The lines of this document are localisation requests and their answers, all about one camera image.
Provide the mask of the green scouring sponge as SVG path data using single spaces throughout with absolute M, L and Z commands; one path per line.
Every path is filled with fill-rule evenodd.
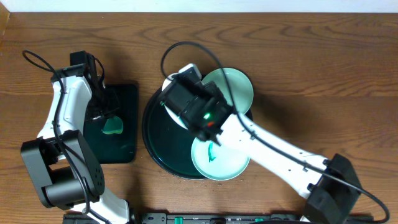
M 113 116 L 108 118 L 102 129 L 103 134 L 122 134 L 124 130 L 124 124 L 120 117 Z

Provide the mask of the white plate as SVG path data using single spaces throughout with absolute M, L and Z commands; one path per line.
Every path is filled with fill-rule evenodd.
M 162 85 L 160 101 L 171 119 L 183 129 L 188 129 L 183 112 L 192 100 L 199 95 L 196 84 L 200 84 L 202 75 L 194 63 L 169 75 Z

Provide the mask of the mint green plate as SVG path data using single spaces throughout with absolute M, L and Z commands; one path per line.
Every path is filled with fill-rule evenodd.
M 249 78 L 241 71 L 234 68 L 224 68 L 223 69 L 229 85 L 231 87 L 231 92 L 234 98 L 235 106 L 237 111 L 246 114 L 254 99 L 254 90 L 252 83 Z M 213 70 L 207 74 L 202 82 L 204 84 L 209 82 L 214 82 L 215 85 L 220 89 L 227 103 L 232 106 L 233 102 L 231 100 L 226 81 L 224 79 L 221 69 Z
M 250 161 L 242 152 L 197 138 L 192 143 L 191 157 L 197 171 L 211 180 L 233 179 L 246 169 Z

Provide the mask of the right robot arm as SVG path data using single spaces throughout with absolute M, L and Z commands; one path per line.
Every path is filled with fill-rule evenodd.
M 176 73 L 164 81 L 160 101 L 195 136 L 191 157 L 204 176 L 232 179 L 254 161 L 306 200 L 305 221 L 348 221 L 360 195 L 350 161 L 338 154 L 328 160 L 262 129 L 242 113 L 239 94 L 230 81 L 220 90 L 214 82 Z

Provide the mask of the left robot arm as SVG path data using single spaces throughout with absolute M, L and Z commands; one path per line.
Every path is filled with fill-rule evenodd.
M 109 94 L 100 61 L 92 54 L 70 54 L 70 66 L 52 73 L 53 100 L 37 138 L 23 142 L 22 160 L 40 202 L 47 208 L 79 212 L 98 223 L 130 223 L 129 204 L 105 186 L 102 167 L 83 136 L 86 122 L 115 116 L 119 100 Z

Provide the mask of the rectangular black tray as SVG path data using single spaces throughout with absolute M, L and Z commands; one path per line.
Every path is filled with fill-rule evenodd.
M 107 88 L 118 96 L 119 109 L 115 116 L 123 121 L 123 133 L 103 134 L 107 118 L 85 121 L 83 135 L 101 164 L 129 163 L 136 155 L 138 89 L 133 84 L 109 85 Z

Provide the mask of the round black tray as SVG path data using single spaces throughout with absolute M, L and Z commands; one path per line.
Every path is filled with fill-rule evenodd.
M 184 179 L 208 179 L 197 171 L 192 162 L 191 148 L 195 139 L 171 119 L 159 95 L 162 87 L 149 100 L 142 120 L 142 136 L 153 160 L 167 172 Z M 245 114 L 252 120 L 249 111 Z

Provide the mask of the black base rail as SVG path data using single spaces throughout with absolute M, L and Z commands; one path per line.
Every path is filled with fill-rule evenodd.
M 143 213 L 140 215 L 132 216 L 132 223 L 142 223 L 142 224 L 243 224 L 243 223 L 257 223 L 257 222 L 274 222 L 284 221 L 284 222 L 299 222 L 301 220 L 301 215 L 295 214 L 267 214 L 267 215 L 168 215 L 166 213 Z M 349 217 L 348 221 L 353 221 L 355 219 L 361 219 L 365 221 L 373 221 L 372 216 L 360 216 L 360 217 Z M 63 216 L 63 224 L 72 223 L 99 223 L 96 220 L 78 214 L 66 214 Z

